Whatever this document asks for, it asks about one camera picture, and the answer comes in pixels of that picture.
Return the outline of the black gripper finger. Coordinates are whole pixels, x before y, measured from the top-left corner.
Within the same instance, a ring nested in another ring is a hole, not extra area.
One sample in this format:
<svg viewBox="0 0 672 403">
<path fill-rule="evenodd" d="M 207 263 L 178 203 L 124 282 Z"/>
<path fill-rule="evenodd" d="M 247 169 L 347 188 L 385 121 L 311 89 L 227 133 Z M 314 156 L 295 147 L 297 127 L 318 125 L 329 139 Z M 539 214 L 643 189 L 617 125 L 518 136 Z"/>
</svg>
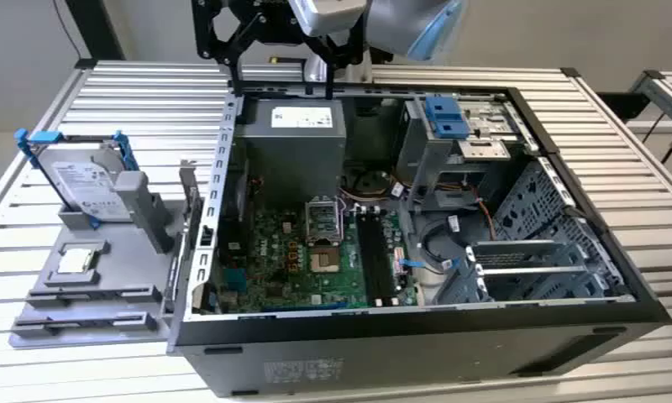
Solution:
<svg viewBox="0 0 672 403">
<path fill-rule="evenodd" d="M 216 34 L 215 19 L 228 8 L 239 20 L 239 25 L 228 40 Z M 212 59 L 228 68 L 235 95 L 242 95 L 240 58 L 256 41 L 259 10 L 251 1 L 198 1 L 198 53 L 203 59 Z"/>
<path fill-rule="evenodd" d="M 305 43 L 326 62 L 326 99 L 333 99 L 334 77 L 338 69 L 346 68 L 351 64 L 363 62 L 366 47 L 365 40 L 365 16 L 361 16 L 355 26 L 349 30 L 347 43 L 337 45 L 329 35 L 311 37 L 305 35 Z"/>
</svg>

